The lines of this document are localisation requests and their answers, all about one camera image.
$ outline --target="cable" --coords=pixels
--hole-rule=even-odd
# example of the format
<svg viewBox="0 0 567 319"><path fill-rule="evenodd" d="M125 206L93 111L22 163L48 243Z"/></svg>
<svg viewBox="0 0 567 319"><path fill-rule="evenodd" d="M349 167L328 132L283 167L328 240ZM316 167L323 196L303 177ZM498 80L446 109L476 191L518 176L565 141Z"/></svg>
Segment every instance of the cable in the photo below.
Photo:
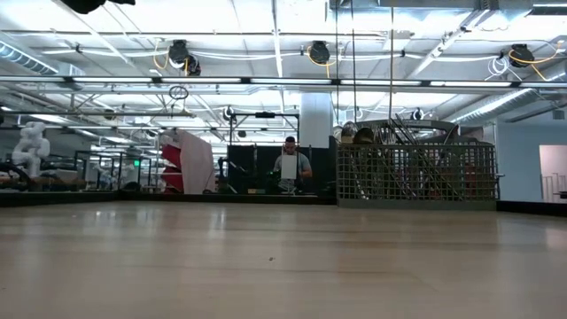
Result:
<svg viewBox="0 0 567 319"><path fill-rule="evenodd" d="M187 70L189 69L189 58L185 58L185 76L189 76Z"/></svg>
<svg viewBox="0 0 567 319"><path fill-rule="evenodd" d="M529 64L529 65L544 63L544 62L548 62L549 60L554 59L554 58L557 56L557 54L559 54L559 49L561 49L561 44L562 44L562 43L563 43L563 41L560 41L560 42L557 43L557 49L555 50L554 55L552 55L552 56L549 57L549 58L544 58L544 59L541 59L541 60L526 61L526 60L522 60L522 59L520 59L520 58L512 57L512 53L514 52L514 50L510 50L510 52L508 52L508 56L509 56L511 59L513 59L513 60L515 60L515 61L517 61L517 62L521 62L521 63L525 63L525 64Z"/></svg>
<svg viewBox="0 0 567 319"><path fill-rule="evenodd" d="M533 70L535 71L535 73L537 73L543 81L545 81L545 82L549 82L549 81L550 81L550 80L546 79L545 76L543 76L543 74L540 72L540 70L538 70L537 67L535 67L535 65L531 64L530 66L532 66L532 68L533 68Z"/></svg>
<svg viewBox="0 0 567 319"><path fill-rule="evenodd" d="M333 62L333 63L327 62L327 64L320 64L320 63L315 62L315 61L311 58L311 45L309 45L309 46L307 47L307 57L309 58L309 60L311 61L311 63L313 63L314 65L316 65L316 66L326 66L326 67L327 67L327 79L330 78L329 66L334 65L334 64L337 63L337 61L338 61L338 60L335 60L335 62Z"/></svg>
<svg viewBox="0 0 567 319"><path fill-rule="evenodd" d="M159 40L156 41L156 46L153 49L154 53L158 51L158 46L159 46ZM167 53L166 53L166 64L165 65L160 66L156 57L157 56L155 56L155 55L153 56L153 64L160 70L165 69L167 67L167 62L169 61L169 50L167 50Z"/></svg>
<svg viewBox="0 0 567 319"><path fill-rule="evenodd" d="M488 72L492 75L489 78L503 75L509 68L510 62L507 58L494 58L492 61L488 62Z"/></svg>

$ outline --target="wooden floor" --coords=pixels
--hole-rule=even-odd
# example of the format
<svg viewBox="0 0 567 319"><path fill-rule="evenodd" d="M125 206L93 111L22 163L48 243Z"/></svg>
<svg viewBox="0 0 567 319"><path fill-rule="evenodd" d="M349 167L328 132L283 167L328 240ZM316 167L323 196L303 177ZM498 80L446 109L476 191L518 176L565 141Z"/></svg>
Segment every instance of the wooden floor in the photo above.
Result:
<svg viewBox="0 0 567 319"><path fill-rule="evenodd" d="M0 318L564 318L567 222L115 202L0 208Z"/></svg>

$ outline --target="metal frame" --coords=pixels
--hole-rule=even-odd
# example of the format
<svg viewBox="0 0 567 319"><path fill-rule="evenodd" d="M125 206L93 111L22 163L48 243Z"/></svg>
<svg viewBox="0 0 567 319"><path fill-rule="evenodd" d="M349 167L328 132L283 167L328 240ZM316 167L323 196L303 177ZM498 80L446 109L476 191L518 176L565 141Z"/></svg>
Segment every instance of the metal frame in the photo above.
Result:
<svg viewBox="0 0 567 319"><path fill-rule="evenodd" d="M87 154L88 156L93 155L93 156L98 156L98 163L100 164L102 162L102 159L110 159L111 160L111 170L110 170L110 177L113 177L114 175L114 161L118 160L119 161L119 166L118 166L118 178L117 178L117 191L120 190L120 179L122 177L122 161L123 160L139 160L140 161L140 168L138 168L138 176L137 176L137 183L138 185L141 185L141 178L142 178L142 161L144 160L149 160L150 161L150 172L151 172L151 158L149 157L144 157L144 156L128 156L125 152L117 152L119 153L118 156L114 155L101 155L101 153L105 153L108 151L75 151L74 153L74 169L77 170L77 162L78 160L82 160L83 161L83 170L82 170L82 179L85 180L86 179L86 174L87 174L87 170L86 170L86 166L87 163L89 162L87 159L80 159L80 154ZM149 174L148 176L148 184L150 184L151 178L150 178L151 174ZM100 184L100 172L97 172L97 188L99 187ZM113 183L112 180L110 182L110 191L113 191Z"/></svg>
<svg viewBox="0 0 567 319"><path fill-rule="evenodd" d="M263 112L258 112L258 113L231 113L230 114L230 121L229 121L229 145L232 145L232 140L233 140L233 136L234 136L234 130L236 128L238 128L240 126L240 124L242 124L244 121L246 121L246 119L248 119L250 116L254 116L254 117L258 117L260 115L270 115L273 117L282 117L288 124L290 124L291 128L293 130L295 130L296 132L298 132L298 139L296 141L297 144L299 144L299 114L285 114L285 113L263 113ZM237 116L244 116L244 118L240 121L237 121ZM289 122L289 120L287 120L288 117L293 117L296 118L298 120L298 126L296 128L293 127L293 125ZM247 130L273 130L270 128L260 128L260 129L256 129L256 128L246 128Z"/></svg>

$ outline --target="exposed ductwork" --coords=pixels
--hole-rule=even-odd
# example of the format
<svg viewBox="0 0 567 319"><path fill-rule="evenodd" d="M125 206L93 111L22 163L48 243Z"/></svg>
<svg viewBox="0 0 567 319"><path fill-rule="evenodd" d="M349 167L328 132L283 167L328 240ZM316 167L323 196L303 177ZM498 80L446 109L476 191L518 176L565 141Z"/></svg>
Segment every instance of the exposed ductwork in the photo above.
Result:
<svg viewBox="0 0 567 319"><path fill-rule="evenodd" d="M39 75L85 75L77 66L42 57L2 32L0 32L0 58L4 58Z"/></svg>
<svg viewBox="0 0 567 319"><path fill-rule="evenodd" d="M567 62L561 62L543 72L550 81L567 80ZM538 81L538 75L532 75L526 81ZM540 98L537 89L519 89L502 96L491 96L463 108L461 111L447 117L444 121L451 121L461 126L475 126L491 120L495 116L515 110L519 107L536 102Z"/></svg>
<svg viewBox="0 0 567 319"><path fill-rule="evenodd" d="M507 21L526 16L533 10L533 0L329 0L327 3L327 20L338 19L341 23L348 23L352 15L370 15L372 19L383 16L390 19L390 8L396 9L396 17L403 19L409 16L413 19L423 20L430 13L446 11L447 15L456 12L486 12L483 19L474 21L474 25L490 19L493 15L500 15Z"/></svg>

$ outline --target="ceiling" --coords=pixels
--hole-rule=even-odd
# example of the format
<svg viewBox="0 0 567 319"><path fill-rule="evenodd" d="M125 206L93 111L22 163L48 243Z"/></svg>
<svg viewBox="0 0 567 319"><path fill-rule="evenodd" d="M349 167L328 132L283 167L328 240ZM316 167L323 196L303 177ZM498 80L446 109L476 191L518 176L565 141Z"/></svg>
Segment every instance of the ceiling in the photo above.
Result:
<svg viewBox="0 0 567 319"><path fill-rule="evenodd" d="M518 81L533 77L531 67L511 67L501 75L491 75L493 58L507 53L511 44L527 44L536 59L554 56L557 43L567 40L567 17L563 15L527 15L506 20L494 14L477 27L452 38L460 25L474 12L456 8L398 8L393 25L389 10L353 12L334 15L325 10L325 0L143 0L135 6L108 2L88 15L77 15L62 9L51 0L3 0L0 7L0 30L25 52L50 63L65 62L92 76L180 76L181 71L171 66L160 69L166 59L155 57L154 51L163 51L174 39L188 41L202 67L201 76L212 77L284 77L327 78L324 66L313 64L305 54L313 40L328 44L331 79L395 79L457 80L457 81ZM415 74L436 47L444 46L436 58L421 72ZM396 57L388 57L391 46ZM538 64L540 70L563 63L559 51L555 58ZM36 75L24 67L0 58L0 74ZM70 105L71 95L34 84L20 84L61 105ZM197 119L145 119L136 123L156 126L202 126L218 123L223 107L232 105L243 112L297 113L301 107L302 89L259 89L254 93L230 94L214 91L214 85L184 101L175 102L175 110L195 113ZM390 107L388 92L329 89L334 106L346 112L347 120L383 119ZM392 96L392 111L421 108L425 113L442 120L463 109L490 92L463 90L458 93L396 92ZM168 106L167 95L156 94L75 94L75 103L89 99L83 111L116 109L123 112L158 112L163 108L161 98ZM354 108L360 111L348 112ZM109 125L98 117L97 125ZM250 119L255 128L289 127L281 119ZM281 140L290 132L252 133L251 141ZM212 142L221 143L217 136L203 133Z"/></svg>

